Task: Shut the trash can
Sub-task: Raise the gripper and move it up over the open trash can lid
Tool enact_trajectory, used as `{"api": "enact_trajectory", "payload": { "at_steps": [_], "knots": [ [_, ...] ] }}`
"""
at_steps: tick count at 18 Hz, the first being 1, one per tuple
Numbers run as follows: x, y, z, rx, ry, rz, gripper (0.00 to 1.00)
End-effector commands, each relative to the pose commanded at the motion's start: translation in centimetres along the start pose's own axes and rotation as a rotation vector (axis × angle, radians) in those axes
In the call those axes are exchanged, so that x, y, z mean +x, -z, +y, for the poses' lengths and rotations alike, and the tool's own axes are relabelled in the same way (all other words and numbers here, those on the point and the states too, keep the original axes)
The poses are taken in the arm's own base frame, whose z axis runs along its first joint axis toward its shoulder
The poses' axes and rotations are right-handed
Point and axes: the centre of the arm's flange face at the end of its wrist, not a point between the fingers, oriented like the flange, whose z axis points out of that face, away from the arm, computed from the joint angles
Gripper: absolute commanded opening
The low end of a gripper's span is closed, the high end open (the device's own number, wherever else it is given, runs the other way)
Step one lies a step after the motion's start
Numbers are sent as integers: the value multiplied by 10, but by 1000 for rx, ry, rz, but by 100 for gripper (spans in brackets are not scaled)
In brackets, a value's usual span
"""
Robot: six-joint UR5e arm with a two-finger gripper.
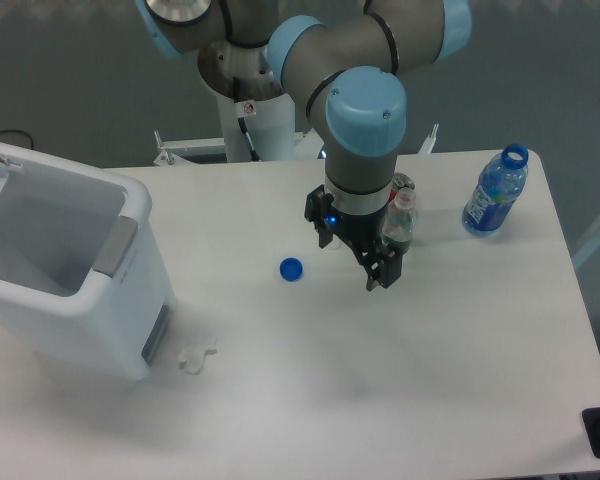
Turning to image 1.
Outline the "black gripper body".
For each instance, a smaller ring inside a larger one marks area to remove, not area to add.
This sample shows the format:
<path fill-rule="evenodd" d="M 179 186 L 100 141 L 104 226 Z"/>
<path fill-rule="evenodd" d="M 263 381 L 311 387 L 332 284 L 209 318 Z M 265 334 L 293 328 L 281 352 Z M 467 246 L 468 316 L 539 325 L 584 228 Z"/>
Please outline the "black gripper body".
<path fill-rule="evenodd" d="M 334 184 L 319 185 L 306 197 L 304 217 L 312 223 L 323 219 L 337 237 L 356 256 L 383 243 L 381 226 L 389 201 L 391 187 L 366 194 L 345 191 Z"/>

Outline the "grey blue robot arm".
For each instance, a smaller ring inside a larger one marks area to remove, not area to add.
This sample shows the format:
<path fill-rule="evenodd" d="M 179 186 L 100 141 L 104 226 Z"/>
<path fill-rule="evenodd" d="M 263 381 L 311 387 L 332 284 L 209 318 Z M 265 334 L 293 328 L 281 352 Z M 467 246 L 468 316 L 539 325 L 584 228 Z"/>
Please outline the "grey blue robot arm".
<path fill-rule="evenodd" d="M 156 46 L 198 55 L 207 87 L 235 118 L 227 143 L 260 160 L 248 120 L 266 101 L 288 97 L 326 150 L 324 183 L 310 192 L 305 218 L 321 246 L 341 240 L 369 287 L 389 287 L 401 251 L 381 237 L 397 150 L 407 124 L 401 75 L 461 50 L 472 31 L 466 1 L 368 1 L 355 20 L 329 27 L 307 14 L 283 18 L 278 1 L 140 1 Z"/>

